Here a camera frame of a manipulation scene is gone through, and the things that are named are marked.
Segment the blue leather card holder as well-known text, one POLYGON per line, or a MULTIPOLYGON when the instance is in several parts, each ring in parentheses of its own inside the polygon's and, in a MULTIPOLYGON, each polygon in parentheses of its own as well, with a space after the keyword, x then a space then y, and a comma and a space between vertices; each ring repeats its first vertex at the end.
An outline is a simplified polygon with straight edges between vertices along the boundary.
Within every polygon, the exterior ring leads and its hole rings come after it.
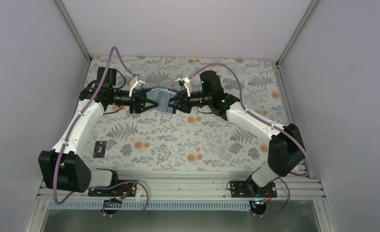
POLYGON ((178 101, 168 102, 171 98, 178 95, 177 90, 172 90, 163 87, 143 88, 141 95, 148 99, 157 102, 158 106, 154 109, 159 113, 176 114, 176 109, 170 107, 169 104, 177 103, 178 101))

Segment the black credit card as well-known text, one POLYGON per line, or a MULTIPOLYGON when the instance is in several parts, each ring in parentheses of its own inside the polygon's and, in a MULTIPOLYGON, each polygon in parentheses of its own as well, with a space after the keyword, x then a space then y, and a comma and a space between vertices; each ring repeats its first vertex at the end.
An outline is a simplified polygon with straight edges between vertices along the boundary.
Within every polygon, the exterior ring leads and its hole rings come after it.
POLYGON ((107 141, 96 141, 93 151, 93 158, 104 158, 106 152, 107 141))

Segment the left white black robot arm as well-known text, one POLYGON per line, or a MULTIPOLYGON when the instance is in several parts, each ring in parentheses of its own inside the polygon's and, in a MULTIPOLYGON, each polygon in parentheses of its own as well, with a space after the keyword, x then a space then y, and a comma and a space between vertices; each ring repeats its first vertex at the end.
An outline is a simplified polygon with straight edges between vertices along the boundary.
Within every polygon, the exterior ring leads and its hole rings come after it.
POLYGON ((49 189, 84 192, 114 182, 110 169, 88 167, 80 158, 90 133, 109 105, 127 106, 130 113, 142 113, 158 106, 141 93, 144 82, 134 77, 129 90, 116 87, 117 69, 99 67, 97 79, 79 95, 76 112, 66 131, 51 150, 42 151, 38 163, 49 189))

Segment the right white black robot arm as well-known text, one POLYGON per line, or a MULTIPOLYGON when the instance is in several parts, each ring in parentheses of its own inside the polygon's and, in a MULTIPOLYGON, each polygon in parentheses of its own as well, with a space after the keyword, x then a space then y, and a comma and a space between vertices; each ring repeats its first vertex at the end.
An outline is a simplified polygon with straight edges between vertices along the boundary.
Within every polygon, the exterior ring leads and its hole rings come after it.
POLYGON ((181 91, 169 100, 169 106, 183 113, 193 107, 208 106, 211 112, 225 121, 232 122, 256 137, 268 142, 268 155, 248 178, 251 186, 264 187, 268 183, 287 176, 306 157, 298 127, 284 126, 249 110, 241 96, 226 93, 215 71, 200 74, 201 91, 193 92, 188 77, 177 79, 181 91))

